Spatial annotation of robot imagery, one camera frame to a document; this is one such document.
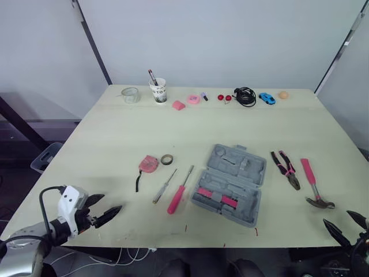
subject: pink screwdriver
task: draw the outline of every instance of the pink screwdriver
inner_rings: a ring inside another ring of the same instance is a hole
[[[186,177],[183,185],[179,186],[177,192],[175,193],[175,195],[174,195],[174,197],[173,197],[173,199],[172,199],[172,201],[171,201],[171,203],[170,203],[170,205],[169,205],[169,207],[167,209],[168,214],[170,214],[170,215],[171,214],[174,214],[175,210],[177,209],[177,206],[179,204],[179,201],[182,198],[182,194],[185,191],[185,184],[186,184],[187,179],[189,178],[189,176],[190,176],[190,174],[192,172],[192,169],[194,169],[194,166],[191,166],[190,167],[189,173],[187,174],[187,177]]]

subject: hammer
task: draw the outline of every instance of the hammer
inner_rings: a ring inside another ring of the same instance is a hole
[[[313,205],[317,208],[334,209],[336,206],[334,205],[333,202],[326,202],[320,196],[320,194],[318,192],[318,189],[317,189],[317,186],[316,186],[317,182],[315,180],[314,173],[312,173],[312,170],[311,170],[311,167],[310,167],[310,164],[309,164],[309,160],[308,159],[301,159],[301,163],[302,163],[302,166],[304,167],[307,180],[309,181],[309,183],[311,185],[311,188],[312,188],[312,191],[314,192],[314,195],[315,195],[315,201],[313,199],[308,198],[308,197],[306,197],[306,201],[309,204],[311,204],[311,205]]]

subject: pink handle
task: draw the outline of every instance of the pink handle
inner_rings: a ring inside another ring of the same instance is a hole
[[[315,180],[314,173],[311,170],[309,160],[308,159],[301,159],[302,166],[304,167],[305,174],[307,180],[309,181],[310,185],[315,185],[317,182]]]
[[[224,204],[227,204],[227,205],[230,205],[231,207],[234,207],[236,208],[237,207],[237,201],[236,200],[233,200],[225,195],[222,196],[221,198],[221,201],[224,203]]]
[[[212,195],[213,195],[213,193],[211,191],[209,191],[207,189],[204,189],[204,188],[199,188],[197,190],[197,193],[202,194],[202,195],[204,195],[208,198],[212,198]]]
[[[168,214],[174,214],[175,210],[177,209],[177,206],[179,204],[180,199],[182,198],[182,194],[185,191],[185,186],[179,186],[177,192],[175,193],[172,202],[170,203],[167,212]]]
[[[197,193],[202,194],[208,198],[212,198],[213,196],[213,193],[211,191],[204,189],[204,188],[199,188],[197,190]],[[224,204],[230,205],[231,207],[234,207],[234,208],[237,207],[237,201],[229,198],[226,195],[223,195],[220,201],[223,202]]]

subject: roll of tape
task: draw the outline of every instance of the roll of tape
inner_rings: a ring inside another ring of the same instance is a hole
[[[163,165],[167,166],[167,165],[169,165],[173,162],[173,156],[169,155],[169,154],[166,154],[166,155],[161,157],[160,161]]]

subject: pink pliers handle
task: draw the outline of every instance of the pink pliers handle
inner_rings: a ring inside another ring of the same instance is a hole
[[[292,174],[292,173],[295,173],[295,169],[291,163],[291,161],[288,159],[287,155],[282,151],[280,150],[279,151],[279,154],[281,155],[281,157],[284,159],[284,161],[286,162],[287,164],[287,168],[285,168],[281,163],[280,161],[278,160],[276,154],[274,152],[271,152],[270,153],[272,155],[272,159],[273,161],[275,162],[275,164],[278,166],[279,170],[281,171],[281,173],[285,176],[289,175],[289,174]]]

